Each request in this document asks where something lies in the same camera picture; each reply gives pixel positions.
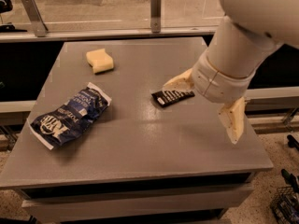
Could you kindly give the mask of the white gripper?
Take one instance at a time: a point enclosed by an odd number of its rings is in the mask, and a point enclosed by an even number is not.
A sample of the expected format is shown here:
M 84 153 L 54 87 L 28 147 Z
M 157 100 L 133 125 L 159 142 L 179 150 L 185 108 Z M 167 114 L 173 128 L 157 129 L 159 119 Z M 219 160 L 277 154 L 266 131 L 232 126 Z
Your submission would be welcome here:
M 236 144 L 244 132 L 246 103 L 242 96 L 254 75 L 251 72 L 248 77 L 239 78 L 222 74 L 208 60 L 206 49 L 192 68 L 168 80 L 162 90 L 186 92 L 195 87 L 210 102 L 224 104 L 218 116 L 231 142 Z

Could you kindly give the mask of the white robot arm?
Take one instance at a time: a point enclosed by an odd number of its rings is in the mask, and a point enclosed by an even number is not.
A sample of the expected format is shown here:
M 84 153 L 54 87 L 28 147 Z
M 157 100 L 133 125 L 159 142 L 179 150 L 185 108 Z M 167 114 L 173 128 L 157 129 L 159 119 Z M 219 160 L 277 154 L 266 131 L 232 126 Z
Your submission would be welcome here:
M 195 65 L 165 91 L 197 90 L 221 105 L 232 143 L 244 131 L 245 92 L 262 62 L 282 45 L 299 45 L 299 0 L 219 0 L 224 16 Z

